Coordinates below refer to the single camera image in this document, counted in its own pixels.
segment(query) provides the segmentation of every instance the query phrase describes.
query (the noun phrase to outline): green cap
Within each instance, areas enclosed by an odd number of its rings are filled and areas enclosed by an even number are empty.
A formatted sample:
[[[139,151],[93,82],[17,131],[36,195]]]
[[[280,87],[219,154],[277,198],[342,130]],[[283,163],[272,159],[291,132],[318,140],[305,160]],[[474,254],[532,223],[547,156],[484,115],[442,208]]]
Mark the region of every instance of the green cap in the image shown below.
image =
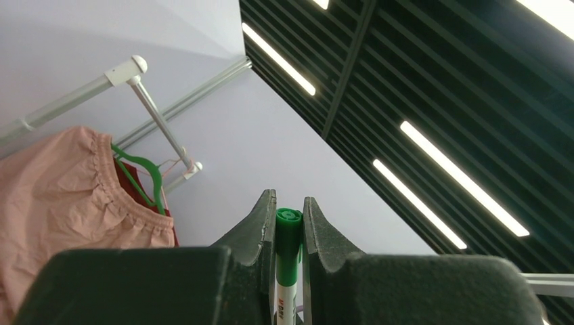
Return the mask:
[[[301,247],[303,214],[293,209],[278,209],[275,223],[277,282],[292,286],[297,282],[297,264]]]

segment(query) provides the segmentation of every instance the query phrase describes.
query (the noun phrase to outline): marker label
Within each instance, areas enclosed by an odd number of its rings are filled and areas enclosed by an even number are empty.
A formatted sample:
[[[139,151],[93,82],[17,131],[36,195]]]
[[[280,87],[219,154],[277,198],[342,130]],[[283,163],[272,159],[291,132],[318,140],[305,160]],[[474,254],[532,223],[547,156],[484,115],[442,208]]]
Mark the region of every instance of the marker label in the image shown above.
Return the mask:
[[[295,324],[297,283],[292,286],[277,284],[277,325]]]

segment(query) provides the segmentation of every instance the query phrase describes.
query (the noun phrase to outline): red garment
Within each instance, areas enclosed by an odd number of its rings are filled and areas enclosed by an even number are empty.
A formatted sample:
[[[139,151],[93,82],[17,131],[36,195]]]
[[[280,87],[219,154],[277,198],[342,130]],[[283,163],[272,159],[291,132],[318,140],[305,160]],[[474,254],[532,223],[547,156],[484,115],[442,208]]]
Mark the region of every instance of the red garment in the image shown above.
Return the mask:
[[[122,164],[124,164],[128,173],[130,173],[130,175],[133,177],[133,179],[139,185],[139,187],[143,188],[141,186],[141,182],[139,181],[139,177],[137,176],[137,169],[134,166],[129,165],[123,161]],[[143,197],[141,197],[141,195],[137,191],[137,188],[131,183],[131,181],[129,181],[129,178],[127,177],[127,175],[125,175],[124,171],[122,170],[122,167],[120,167],[120,165],[115,159],[114,159],[114,166],[116,167],[116,174],[118,174],[120,186],[124,189],[124,191],[128,195],[130,195],[133,198],[133,200],[138,204],[154,211],[155,213],[159,213],[158,207],[150,207],[147,204],[146,200]],[[169,210],[165,209],[165,215],[167,217],[171,217],[171,215],[169,214]],[[175,235],[175,228],[173,228],[173,238],[175,240],[175,247],[179,247],[179,243],[177,242],[177,236]]]

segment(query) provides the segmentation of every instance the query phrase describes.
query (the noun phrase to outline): elastic waistband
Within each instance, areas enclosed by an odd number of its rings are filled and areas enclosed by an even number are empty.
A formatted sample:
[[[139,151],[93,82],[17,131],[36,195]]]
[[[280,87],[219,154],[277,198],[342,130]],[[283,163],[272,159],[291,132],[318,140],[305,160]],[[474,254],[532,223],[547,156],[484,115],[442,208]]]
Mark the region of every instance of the elastic waistband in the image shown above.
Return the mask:
[[[93,152],[95,153],[95,168],[97,170],[100,185],[105,193],[110,196],[111,204],[118,211],[125,212],[135,219],[140,219],[146,224],[153,225],[166,230],[173,229],[173,218],[160,215],[154,211],[135,202],[120,186],[118,175],[114,167],[114,156],[112,153],[110,134],[93,132],[94,140]]]

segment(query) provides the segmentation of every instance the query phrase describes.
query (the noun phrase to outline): black beam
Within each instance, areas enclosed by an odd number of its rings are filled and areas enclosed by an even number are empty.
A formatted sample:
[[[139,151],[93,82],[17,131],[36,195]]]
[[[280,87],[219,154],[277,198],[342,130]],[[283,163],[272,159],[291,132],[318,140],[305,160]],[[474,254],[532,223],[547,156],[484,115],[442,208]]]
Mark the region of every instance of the black beam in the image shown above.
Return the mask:
[[[329,107],[329,115],[327,116],[327,121],[325,122],[323,132],[321,133],[323,139],[327,139],[327,135],[329,134],[331,126],[333,125],[333,121],[335,120],[335,116],[337,114],[337,110],[339,109],[341,100],[343,99],[343,95],[345,94],[347,84],[349,83],[349,79],[353,74],[355,62],[357,61],[361,48],[363,47],[363,40],[365,39],[365,35],[369,29],[371,18],[375,12],[376,4],[377,0],[367,0],[365,1],[363,9],[361,10],[359,24],[357,24],[357,29],[355,29],[355,34],[353,35],[353,40],[351,42],[351,50],[347,55],[347,59],[345,60],[345,65],[343,66],[341,77],[335,90],[335,94],[333,95],[333,101]]]

